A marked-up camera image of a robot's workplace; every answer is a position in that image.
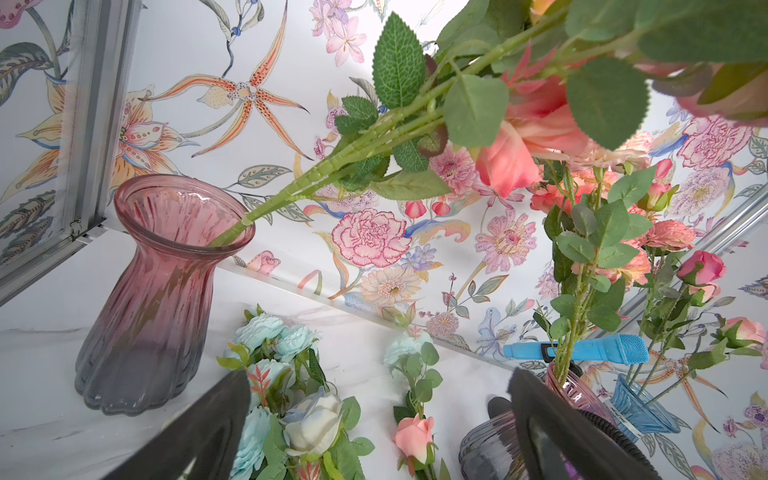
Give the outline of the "pale pink peony stem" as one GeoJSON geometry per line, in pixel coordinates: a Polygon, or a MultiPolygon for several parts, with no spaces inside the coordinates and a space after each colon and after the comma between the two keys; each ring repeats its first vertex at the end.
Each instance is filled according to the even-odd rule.
{"type": "Polygon", "coordinates": [[[675,267],[692,248],[695,233],[685,224],[662,219],[678,186],[673,164],[663,160],[637,168],[592,166],[576,171],[563,161],[543,164],[544,180],[533,190],[531,206],[544,213],[552,242],[556,315],[544,319],[554,342],[553,377],[563,383],[576,358],[576,344],[594,328],[618,329],[626,291],[646,290],[656,304],[668,284],[664,267],[675,267]]]}

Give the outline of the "large peach peony stem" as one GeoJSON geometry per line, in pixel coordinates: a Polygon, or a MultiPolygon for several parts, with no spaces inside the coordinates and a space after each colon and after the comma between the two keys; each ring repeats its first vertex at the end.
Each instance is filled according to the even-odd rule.
{"type": "Polygon", "coordinates": [[[513,72],[482,75],[508,51],[501,45],[437,85],[426,80],[425,59],[412,68],[391,59],[377,63],[374,85],[387,112],[362,97],[344,98],[333,152],[214,245],[330,184],[396,201],[445,196],[450,186],[429,162],[451,144],[475,150],[482,182],[505,196],[538,181],[535,159],[562,161],[589,143],[615,150],[639,128],[649,92],[645,74],[632,64],[606,55],[567,65],[522,57],[513,72]]]}

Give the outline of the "magenta rose stem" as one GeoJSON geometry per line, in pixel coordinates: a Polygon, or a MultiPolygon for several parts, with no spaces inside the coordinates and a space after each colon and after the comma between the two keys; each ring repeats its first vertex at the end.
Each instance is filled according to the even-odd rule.
{"type": "Polygon", "coordinates": [[[627,374],[627,383],[637,385],[640,394],[661,377],[660,365],[667,351],[684,347],[678,334],[690,323],[690,309],[716,298],[717,282],[726,273],[724,261],[716,254],[703,250],[688,254],[649,246],[620,271],[627,288],[636,287],[645,293],[638,327],[648,340],[650,370],[642,376],[641,368],[636,366],[627,374]]]}

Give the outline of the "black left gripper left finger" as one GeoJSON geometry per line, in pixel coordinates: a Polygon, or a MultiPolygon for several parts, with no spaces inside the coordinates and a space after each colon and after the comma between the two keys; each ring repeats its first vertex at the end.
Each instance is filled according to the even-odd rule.
{"type": "Polygon", "coordinates": [[[251,402],[244,371],[232,371],[107,479],[227,479],[251,402]]]}

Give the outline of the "small pink rosebud stem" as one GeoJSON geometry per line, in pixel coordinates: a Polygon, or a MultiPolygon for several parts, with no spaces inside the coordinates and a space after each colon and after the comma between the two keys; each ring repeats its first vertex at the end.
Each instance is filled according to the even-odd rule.
{"type": "Polygon", "coordinates": [[[393,437],[400,452],[398,468],[405,467],[412,479],[451,479],[444,459],[437,460],[438,446],[434,440],[433,417],[402,418],[393,437]]]}

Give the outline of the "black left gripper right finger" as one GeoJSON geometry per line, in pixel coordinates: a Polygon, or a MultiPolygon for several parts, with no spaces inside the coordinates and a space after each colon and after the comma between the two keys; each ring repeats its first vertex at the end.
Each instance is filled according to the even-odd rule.
{"type": "MultiPolygon", "coordinates": [[[[659,474],[639,450],[621,438],[621,432],[609,427],[604,433],[576,415],[566,403],[536,376],[525,370],[513,372],[508,394],[516,413],[541,413],[550,426],[542,428],[557,444],[579,473],[578,479],[657,479],[659,474]]],[[[570,479],[545,448],[535,446],[526,454],[530,479],[570,479]]]]}

